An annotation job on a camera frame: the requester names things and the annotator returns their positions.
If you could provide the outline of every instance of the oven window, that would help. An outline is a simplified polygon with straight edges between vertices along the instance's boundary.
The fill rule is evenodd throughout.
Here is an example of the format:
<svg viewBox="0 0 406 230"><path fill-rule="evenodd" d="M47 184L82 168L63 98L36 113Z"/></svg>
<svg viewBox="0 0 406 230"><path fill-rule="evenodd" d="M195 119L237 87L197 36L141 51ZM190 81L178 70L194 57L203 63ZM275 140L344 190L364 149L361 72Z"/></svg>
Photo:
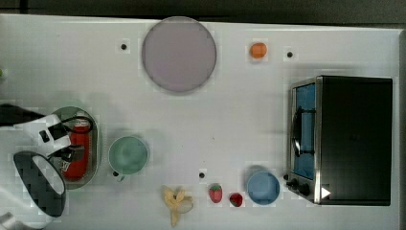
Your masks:
<svg viewBox="0 0 406 230"><path fill-rule="evenodd" d="M299 154L293 154L293 173L308 179L314 178L314 121L316 109L316 86L308 84L296 88L296 111L301 119Z"/></svg>

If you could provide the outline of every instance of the black handle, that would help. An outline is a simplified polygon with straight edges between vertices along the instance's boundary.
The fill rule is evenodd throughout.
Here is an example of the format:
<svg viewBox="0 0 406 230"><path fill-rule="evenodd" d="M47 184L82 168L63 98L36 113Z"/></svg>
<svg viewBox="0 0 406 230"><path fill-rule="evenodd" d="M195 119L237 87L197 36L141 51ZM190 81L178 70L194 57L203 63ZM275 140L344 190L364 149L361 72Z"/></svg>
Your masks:
<svg viewBox="0 0 406 230"><path fill-rule="evenodd" d="M310 188L309 188L308 184L300 185L299 193L301 193L303 196L308 196L310 194Z"/></svg>
<svg viewBox="0 0 406 230"><path fill-rule="evenodd" d="M299 186L299 181L295 178L293 178L291 181L286 182L286 185L293 190L297 190Z"/></svg>
<svg viewBox="0 0 406 230"><path fill-rule="evenodd" d="M87 134L87 133L89 133L91 130L93 130L93 120L90 119L90 118L88 118L88 117L85 117L85 116L75 116L75 117L71 117L71 118L68 118L68 119L65 119L65 120L61 121L61 123L67 123L67 122L74 121L74 120L77 120L77 119L82 119L82 120L87 121L87 122L89 123L89 128L87 128L87 130L85 130L85 131L77 131L77 130L73 130L73 129L67 127L67 126L64 126L65 129L66 129L66 131L68 131L68 132L73 132L73 133L77 133L77 134Z"/></svg>
<svg viewBox="0 0 406 230"><path fill-rule="evenodd" d="M302 114L303 113L316 113L316 109L302 109L299 106L298 110L295 112L295 116L293 117L293 126L291 130L292 136L292 146L293 150L295 150L295 155L300 157L303 153L314 153L314 150L301 150L301 140L302 140Z"/></svg>

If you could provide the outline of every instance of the small fruit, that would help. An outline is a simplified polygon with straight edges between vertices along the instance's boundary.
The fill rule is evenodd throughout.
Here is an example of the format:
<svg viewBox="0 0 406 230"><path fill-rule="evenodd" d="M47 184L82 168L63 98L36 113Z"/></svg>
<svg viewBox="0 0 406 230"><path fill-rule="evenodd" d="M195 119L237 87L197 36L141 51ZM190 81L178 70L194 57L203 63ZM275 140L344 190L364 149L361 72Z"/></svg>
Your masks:
<svg viewBox="0 0 406 230"><path fill-rule="evenodd" d="M265 57L267 52L268 49L266 48L266 45L263 43L255 43L254 45L251 46L250 49L250 54L252 58L263 58Z"/></svg>
<svg viewBox="0 0 406 230"><path fill-rule="evenodd" d="M239 207L242 205L242 195L241 194L231 194L230 202L235 206Z"/></svg>
<svg viewBox="0 0 406 230"><path fill-rule="evenodd" d="M220 185L213 185L209 190L209 196L213 203L218 203L223 198L223 190Z"/></svg>

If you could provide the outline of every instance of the red strawberry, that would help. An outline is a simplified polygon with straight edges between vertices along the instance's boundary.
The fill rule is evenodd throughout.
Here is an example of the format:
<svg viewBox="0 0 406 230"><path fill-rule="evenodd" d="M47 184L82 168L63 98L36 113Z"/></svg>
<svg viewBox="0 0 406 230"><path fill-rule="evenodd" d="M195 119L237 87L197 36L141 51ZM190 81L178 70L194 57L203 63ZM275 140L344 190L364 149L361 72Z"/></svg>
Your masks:
<svg viewBox="0 0 406 230"><path fill-rule="evenodd" d="M235 206L239 207L242 204L242 195L240 194L231 194L230 195L230 202Z"/></svg>
<svg viewBox="0 0 406 230"><path fill-rule="evenodd" d="M223 198L223 190L220 185L213 185L209 190L209 196L213 203L218 203Z"/></svg>

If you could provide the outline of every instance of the teal mug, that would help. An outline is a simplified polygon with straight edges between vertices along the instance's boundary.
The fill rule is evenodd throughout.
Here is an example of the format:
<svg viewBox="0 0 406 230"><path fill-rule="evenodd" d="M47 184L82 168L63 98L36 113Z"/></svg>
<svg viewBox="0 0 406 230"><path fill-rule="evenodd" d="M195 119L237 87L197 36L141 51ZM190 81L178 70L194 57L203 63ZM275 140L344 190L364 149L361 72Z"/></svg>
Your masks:
<svg viewBox="0 0 406 230"><path fill-rule="evenodd" d="M117 139L108 151L108 162L113 175L123 181L126 175L139 172L148 159L148 148L143 140L134 136Z"/></svg>

